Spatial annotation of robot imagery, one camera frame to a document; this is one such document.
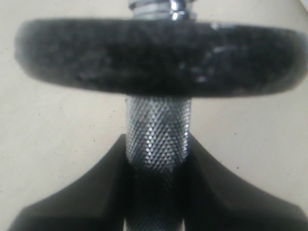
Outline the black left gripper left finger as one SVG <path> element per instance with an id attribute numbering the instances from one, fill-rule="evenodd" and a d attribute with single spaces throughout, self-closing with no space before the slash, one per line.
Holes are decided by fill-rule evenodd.
<path id="1" fill-rule="evenodd" d="M 25 207 L 11 231 L 121 231 L 127 182 L 125 135 L 81 178 Z"/>

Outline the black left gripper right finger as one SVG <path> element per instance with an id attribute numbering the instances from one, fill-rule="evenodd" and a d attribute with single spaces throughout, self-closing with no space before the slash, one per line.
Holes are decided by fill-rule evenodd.
<path id="1" fill-rule="evenodd" d="M 306 231 L 303 210 L 238 177 L 195 138 L 185 163 L 187 231 Z"/>

